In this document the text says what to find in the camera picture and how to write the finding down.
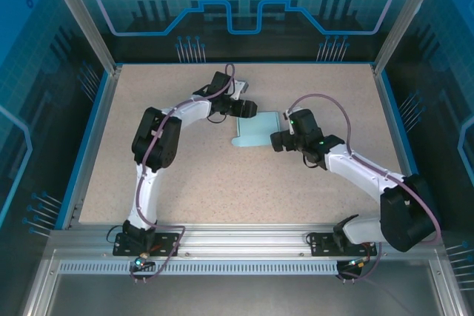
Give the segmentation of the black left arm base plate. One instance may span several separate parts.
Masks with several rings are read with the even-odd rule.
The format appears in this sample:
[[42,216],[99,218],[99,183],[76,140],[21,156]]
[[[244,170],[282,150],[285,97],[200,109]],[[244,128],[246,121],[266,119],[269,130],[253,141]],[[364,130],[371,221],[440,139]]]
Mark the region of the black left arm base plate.
[[134,238],[118,233],[113,243],[113,256],[138,257],[148,253],[152,257],[168,256],[178,240],[178,233],[154,233],[143,238]]

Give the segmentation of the aluminium side rail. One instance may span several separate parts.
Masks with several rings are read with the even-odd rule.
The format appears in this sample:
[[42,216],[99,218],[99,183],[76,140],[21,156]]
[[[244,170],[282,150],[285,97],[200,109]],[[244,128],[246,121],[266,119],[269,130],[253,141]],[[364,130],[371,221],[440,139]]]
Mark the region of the aluminium side rail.
[[404,128],[401,113],[395,100],[393,89],[385,70],[374,74],[374,81],[378,90],[381,105],[385,114],[390,136],[393,141],[396,157],[401,172],[405,175],[419,173],[413,151],[411,149],[407,131]]
[[76,204],[87,194],[107,117],[113,102],[122,66],[111,75],[104,73],[76,156],[54,230],[69,229]]

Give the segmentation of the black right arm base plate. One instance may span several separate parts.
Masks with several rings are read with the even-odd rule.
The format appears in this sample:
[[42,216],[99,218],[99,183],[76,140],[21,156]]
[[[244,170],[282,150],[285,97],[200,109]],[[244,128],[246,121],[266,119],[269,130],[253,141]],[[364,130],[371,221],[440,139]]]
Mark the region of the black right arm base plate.
[[305,241],[313,257],[372,257],[378,254],[375,244],[354,244],[336,233],[311,232]]

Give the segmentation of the aluminium mounting rail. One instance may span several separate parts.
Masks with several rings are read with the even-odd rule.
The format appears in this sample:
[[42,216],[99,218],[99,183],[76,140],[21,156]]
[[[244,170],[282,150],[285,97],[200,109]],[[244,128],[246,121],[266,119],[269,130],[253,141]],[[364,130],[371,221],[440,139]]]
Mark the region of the aluminium mounting rail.
[[[108,227],[79,226],[50,233],[47,258],[111,259],[106,242]],[[176,260],[309,260],[306,236],[331,232],[333,225],[318,224],[188,224]]]

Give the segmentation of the aluminium frame post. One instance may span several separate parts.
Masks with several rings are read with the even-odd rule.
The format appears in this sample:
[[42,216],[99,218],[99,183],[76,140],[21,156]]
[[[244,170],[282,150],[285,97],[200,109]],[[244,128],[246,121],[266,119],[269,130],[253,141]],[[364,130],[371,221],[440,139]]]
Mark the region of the aluminium frame post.
[[424,0],[406,0],[394,25],[388,33],[381,49],[375,58],[373,74],[375,77],[381,76],[382,71],[387,66],[390,58],[406,33],[415,15],[421,8]]
[[108,50],[107,45],[83,0],[64,0],[64,2],[83,32],[93,52],[96,54],[102,67],[109,75],[116,76],[119,67]]

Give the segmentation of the light blue paper box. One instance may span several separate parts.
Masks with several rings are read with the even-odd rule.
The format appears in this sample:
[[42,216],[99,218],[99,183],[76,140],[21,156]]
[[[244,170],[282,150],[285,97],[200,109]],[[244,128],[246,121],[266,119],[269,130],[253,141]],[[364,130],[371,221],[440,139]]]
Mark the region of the light blue paper box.
[[231,143],[234,147],[270,146],[270,135],[279,131],[278,112],[258,112],[252,118],[237,119],[237,136]]

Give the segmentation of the connector with green LED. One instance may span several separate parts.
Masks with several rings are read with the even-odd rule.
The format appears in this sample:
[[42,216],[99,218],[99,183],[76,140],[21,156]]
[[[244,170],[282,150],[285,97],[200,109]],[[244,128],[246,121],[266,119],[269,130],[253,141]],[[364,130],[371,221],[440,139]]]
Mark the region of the connector with green LED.
[[149,261],[150,253],[142,252],[134,261],[133,268],[137,272],[149,268],[153,265],[152,261]]
[[370,256],[359,257],[354,260],[349,261],[345,267],[347,268],[363,268],[366,264],[370,262]]

